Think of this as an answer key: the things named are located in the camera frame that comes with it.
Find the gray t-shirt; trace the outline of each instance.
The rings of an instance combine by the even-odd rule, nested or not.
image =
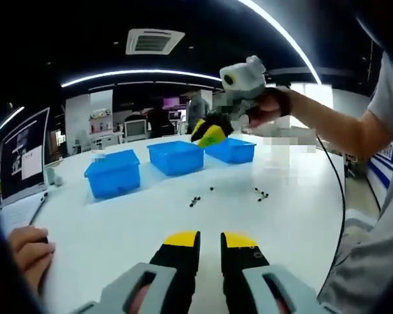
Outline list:
[[[393,63],[384,54],[370,110],[393,133]],[[393,285],[393,176],[377,225],[335,266],[319,295],[343,313],[370,313]]]
[[[200,95],[196,95],[190,101],[188,108],[188,125],[194,128],[197,122],[210,110],[208,102]]]

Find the human hand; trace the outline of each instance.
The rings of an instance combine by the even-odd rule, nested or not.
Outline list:
[[[282,115],[290,114],[293,93],[287,88],[266,88],[265,92],[255,99],[257,107],[248,113],[249,127],[257,128],[264,123],[280,118]]]
[[[49,267],[55,245],[38,242],[48,235],[46,229],[33,226],[14,229],[8,238],[14,260],[32,290],[38,294],[38,285]]]

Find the ceiling air vent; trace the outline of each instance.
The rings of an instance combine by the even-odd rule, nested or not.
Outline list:
[[[164,29],[131,29],[128,32],[125,54],[164,54],[173,48],[185,36],[180,31]]]

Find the white tabletop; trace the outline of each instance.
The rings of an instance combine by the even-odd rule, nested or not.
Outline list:
[[[109,153],[134,149],[142,185],[107,201],[94,201],[83,177],[91,152],[56,166],[65,184],[50,191],[34,224],[48,228],[49,240],[56,243],[44,291],[49,312],[67,313],[99,301],[104,286],[138,262],[150,261],[166,237],[183,230],[201,231],[189,313],[228,313],[220,266],[223,231],[247,233],[271,264],[285,266],[319,292],[343,219],[339,185],[325,153],[272,146],[271,139],[252,135],[234,137],[257,143],[253,163],[228,166],[206,156],[204,170],[176,178],[149,163],[146,146],[188,141],[188,135],[107,147]],[[343,159],[331,157],[344,180]],[[269,198],[258,202],[255,187]],[[195,196],[201,200],[191,208]]]

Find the blue plastic box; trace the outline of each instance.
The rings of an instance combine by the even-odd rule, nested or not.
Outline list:
[[[115,198],[140,187],[139,164],[133,150],[116,152],[92,162],[84,177],[88,178],[95,198]]]
[[[205,152],[228,164],[243,164],[253,161],[255,146],[253,143],[227,138],[220,144],[205,148]]]
[[[151,163],[165,175],[186,175],[204,167],[204,150],[183,141],[147,146]]]

